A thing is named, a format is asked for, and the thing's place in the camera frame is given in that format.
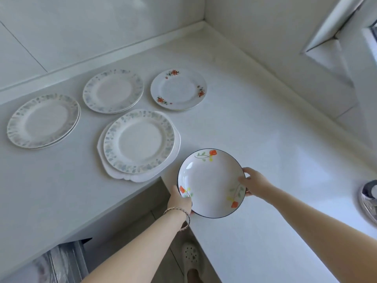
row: forearm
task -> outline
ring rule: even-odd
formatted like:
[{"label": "forearm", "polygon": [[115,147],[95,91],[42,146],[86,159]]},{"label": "forearm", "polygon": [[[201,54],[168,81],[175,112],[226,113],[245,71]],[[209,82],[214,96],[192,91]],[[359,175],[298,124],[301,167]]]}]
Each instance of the forearm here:
[{"label": "forearm", "polygon": [[173,238],[186,219],[170,210],[141,235],[97,267],[84,283],[150,283]]},{"label": "forearm", "polygon": [[377,241],[271,187],[263,198],[272,204],[341,282],[373,282]]}]

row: bracelet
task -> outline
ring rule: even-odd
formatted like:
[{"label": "bracelet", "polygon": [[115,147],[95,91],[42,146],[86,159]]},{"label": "bracelet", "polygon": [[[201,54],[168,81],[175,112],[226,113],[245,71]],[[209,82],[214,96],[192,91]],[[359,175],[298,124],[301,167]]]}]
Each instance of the bracelet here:
[{"label": "bracelet", "polygon": [[169,210],[172,210],[172,209],[178,209],[178,210],[181,210],[181,211],[183,211],[187,216],[188,216],[188,224],[184,227],[184,228],[181,228],[179,231],[184,231],[186,228],[188,228],[189,227],[189,225],[190,225],[190,221],[191,221],[191,219],[190,219],[190,215],[189,215],[189,213],[187,212],[187,211],[185,211],[184,209],[181,209],[181,208],[177,208],[177,207],[173,207],[173,208],[168,208],[164,213],[163,213],[163,215],[164,214],[166,214]]}]

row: white bowl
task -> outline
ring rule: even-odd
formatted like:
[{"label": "white bowl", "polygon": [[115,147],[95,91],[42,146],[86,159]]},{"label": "white bowl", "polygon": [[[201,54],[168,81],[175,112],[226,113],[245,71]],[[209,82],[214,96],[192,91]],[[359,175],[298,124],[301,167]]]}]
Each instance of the white bowl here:
[{"label": "white bowl", "polygon": [[245,198],[246,189],[238,182],[239,176],[245,174],[231,155],[202,149],[181,165],[178,189],[182,197],[191,197],[193,212],[218,219],[233,213]]}]

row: foot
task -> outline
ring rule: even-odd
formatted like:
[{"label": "foot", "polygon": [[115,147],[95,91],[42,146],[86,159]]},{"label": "foot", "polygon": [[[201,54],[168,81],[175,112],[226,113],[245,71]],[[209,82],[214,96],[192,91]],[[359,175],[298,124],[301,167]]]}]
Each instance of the foot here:
[{"label": "foot", "polygon": [[183,256],[183,266],[184,266],[184,275],[185,275],[185,283],[187,281],[187,273],[190,271],[190,277],[198,277],[202,271],[202,261],[201,261],[201,254],[198,247],[193,244],[186,242],[182,246],[182,256]]}]

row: floral plate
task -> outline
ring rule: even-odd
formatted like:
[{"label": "floral plate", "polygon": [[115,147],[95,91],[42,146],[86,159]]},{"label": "floral plate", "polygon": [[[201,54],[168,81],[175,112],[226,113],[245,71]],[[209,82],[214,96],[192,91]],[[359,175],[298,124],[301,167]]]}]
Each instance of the floral plate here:
[{"label": "floral plate", "polygon": [[160,106],[171,110],[186,110],[203,101],[207,95],[207,84],[195,71],[170,69],[153,80],[150,92]]},{"label": "floral plate", "polygon": [[109,164],[129,174],[161,165],[172,152],[174,128],[162,114],[136,110],[117,119],[107,130],[103,150]]},{"label": "floral plate", "polygon": [[11,117],[8,138],[22,148],[41,148],[59,141],[72,131],[80,106],[67,95],[49,94],[31,99]]},{"label": "floral plate", "polygon": [[114,114],[134,106],[144,91],[141,78],[124,69],[113,69],[94,76],[84,87],[82,98],[92,110]]},{"label": "floral plate", "polygon": [[233,213],[246,195],[238,182],[245,176],[240,164],[218,149],[202,149],[192,153],[181,165],[178,189],[182,197],[192,198],[196,214],[218,219]]}]

